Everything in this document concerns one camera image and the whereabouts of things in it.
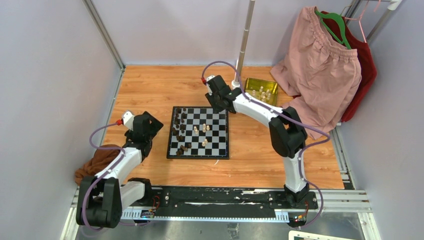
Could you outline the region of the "red hanging garment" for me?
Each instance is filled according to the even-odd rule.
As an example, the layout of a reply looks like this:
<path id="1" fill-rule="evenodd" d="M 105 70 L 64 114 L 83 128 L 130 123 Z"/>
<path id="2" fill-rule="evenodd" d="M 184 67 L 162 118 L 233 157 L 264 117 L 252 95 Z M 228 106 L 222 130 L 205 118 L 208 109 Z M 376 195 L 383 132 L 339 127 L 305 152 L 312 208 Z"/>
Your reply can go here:
<path id="1" fill-rule="evenodd" d="M 368 43 L 356 39 L 347 24 L 345 24 L 345 36 L 351 48 L 357 51 L 358 61 L 361 67 L 361 81 L 355 96 L 341 117 L 342 122 L 347 122 L 353 118 L 362 100 L 373 85 L 378 73 Z"/>

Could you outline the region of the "yellow metal tin tray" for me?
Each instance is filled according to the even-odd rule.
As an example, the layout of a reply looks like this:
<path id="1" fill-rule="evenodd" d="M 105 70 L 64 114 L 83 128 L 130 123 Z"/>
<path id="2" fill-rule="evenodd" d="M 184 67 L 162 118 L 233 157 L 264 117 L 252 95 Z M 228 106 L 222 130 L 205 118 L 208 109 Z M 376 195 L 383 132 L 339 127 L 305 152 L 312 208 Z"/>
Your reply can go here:
<path id="1" fill-rule="evenodd" d="M 259 101 L 277 106 L 278 84 L 274 81 L 249 77 L 245 81 L 244 90 Z"/>

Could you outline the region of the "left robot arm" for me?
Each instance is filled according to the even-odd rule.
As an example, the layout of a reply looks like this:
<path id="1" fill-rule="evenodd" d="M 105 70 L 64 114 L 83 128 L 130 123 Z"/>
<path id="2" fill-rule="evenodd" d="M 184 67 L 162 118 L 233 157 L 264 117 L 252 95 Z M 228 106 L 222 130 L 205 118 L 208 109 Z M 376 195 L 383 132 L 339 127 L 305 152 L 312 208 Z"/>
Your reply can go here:
<path id="1" fill-rule="evenodd" d="M 123 210 L 137 202 L 146 207 L 153 202 L 157 208 L 159 198 L 154 196 L 147 178 L 131 178 L 129 173 L 150 154 L 153 139 L 164 126 L 149 112 L 134 115 L 127 110 L 115 125 L 124 125 L 125 144 L 111 146 L 118 155 L 94 176 L 85 176 L 79 186 L 76 223 L 94 231 L 115 228 L 121 221 Z"/>

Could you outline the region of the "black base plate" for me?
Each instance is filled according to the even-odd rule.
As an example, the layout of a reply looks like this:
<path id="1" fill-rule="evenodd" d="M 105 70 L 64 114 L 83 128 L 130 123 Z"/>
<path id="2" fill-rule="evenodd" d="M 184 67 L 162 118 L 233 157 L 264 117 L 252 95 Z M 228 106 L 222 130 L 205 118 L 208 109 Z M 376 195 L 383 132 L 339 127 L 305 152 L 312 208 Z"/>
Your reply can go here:
<path id="1" fill-rule="evenodd" d="M 280 222 L 319 210 L 313 191 L 295 200 L 282 189 L 157 186 L 152 199 L 135 202 L 122 213 L 123 220 Z"/>

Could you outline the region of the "black white chess board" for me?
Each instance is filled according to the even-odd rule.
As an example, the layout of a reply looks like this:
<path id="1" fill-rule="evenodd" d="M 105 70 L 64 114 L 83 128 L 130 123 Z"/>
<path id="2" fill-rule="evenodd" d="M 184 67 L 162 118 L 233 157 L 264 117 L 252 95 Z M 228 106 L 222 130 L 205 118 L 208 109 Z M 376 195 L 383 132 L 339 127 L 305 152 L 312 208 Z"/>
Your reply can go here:
<path id="1" fill-rule="evenodd" d="M 172 108 L 166 157 L 168 159 L 228 160 L 229 113 L 207 106 Z"/>

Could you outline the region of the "pink hanging garment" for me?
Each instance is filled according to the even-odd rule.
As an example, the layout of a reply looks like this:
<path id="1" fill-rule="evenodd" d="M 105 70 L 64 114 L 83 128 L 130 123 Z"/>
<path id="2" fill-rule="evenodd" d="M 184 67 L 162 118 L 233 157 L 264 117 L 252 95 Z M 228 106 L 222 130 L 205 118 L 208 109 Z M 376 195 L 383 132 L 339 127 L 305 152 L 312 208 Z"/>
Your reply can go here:
<path id="1" fill-rule="evenodd" d="M 270 74 L 293 99 L 293 107 L 314 140 L 341 120 L 361 82 L 356 49 L 336 42 L 316 15 L 315 6 L 303 7 L 295 21 L 288 51 Z"/>

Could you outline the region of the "brown crumpled cloth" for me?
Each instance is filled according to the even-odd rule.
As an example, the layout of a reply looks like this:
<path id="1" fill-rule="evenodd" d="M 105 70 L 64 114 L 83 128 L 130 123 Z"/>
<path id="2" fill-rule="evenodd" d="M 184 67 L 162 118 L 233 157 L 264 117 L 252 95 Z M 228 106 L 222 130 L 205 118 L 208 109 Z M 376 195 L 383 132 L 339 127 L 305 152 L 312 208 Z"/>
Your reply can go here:
<path id="1" fill-rule="evenodd" d="M 78 168 L 74 173 L 74 181 L 79 186 L 84 177 L 95 176 L 106 168 L 119 154 L 118 145 L 106 144 L 102 145 L 106 149 L 97 149 L 93 157 L 87 161 L 82 167 Z"/>

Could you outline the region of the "silver rack pole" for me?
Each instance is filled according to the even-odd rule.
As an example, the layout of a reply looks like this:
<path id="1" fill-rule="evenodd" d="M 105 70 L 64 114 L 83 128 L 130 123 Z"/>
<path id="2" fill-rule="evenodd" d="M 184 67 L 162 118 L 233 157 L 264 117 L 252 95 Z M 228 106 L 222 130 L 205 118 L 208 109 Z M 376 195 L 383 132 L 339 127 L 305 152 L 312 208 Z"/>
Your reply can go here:
<path id="1" fill-rule="evenodd" d="M 244 66 L 246 48 L 247 48 L 248 37 L 249 37 L 249 33 L 250 33 L 250 27 L 251 27 L 251 23 L 252 23 L 255 3 L 256 3 L 255 0 L 249 1 L 247 14 L 246 14 L 246 20 L 245 20 L 244 29 L 243 29 L 241 46 L 240 46 L 240 51 L 239 51 L 239 56 L 238 56 L 238 60 L 240 60 L 240 63 L 242 64 L 242 68 L 241 68 L 241 72 L 240 72 L 240 81 L 241 81 L 242 69 L 243 69 L 243 66 Z"/>

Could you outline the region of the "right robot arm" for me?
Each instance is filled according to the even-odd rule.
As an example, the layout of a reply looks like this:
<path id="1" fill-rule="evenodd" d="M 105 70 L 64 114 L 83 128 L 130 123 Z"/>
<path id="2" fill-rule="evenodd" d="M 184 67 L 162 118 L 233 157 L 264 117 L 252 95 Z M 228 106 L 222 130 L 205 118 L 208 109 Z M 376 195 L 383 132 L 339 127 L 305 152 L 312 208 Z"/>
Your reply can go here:
<path id="1" fill-rule="evenodd" d="M 269 105 L 238 87 L 231 89 L 221 75 L 203 77 L 201 81 L 207 87 L 205 97 L 214 111 L 244 114 L 268 127 L 272 148 L 283 158 L 286 204 L 292 209 L 301 207 L 310 190 L 301 154 L 308 136 L 296 110 Z"/>

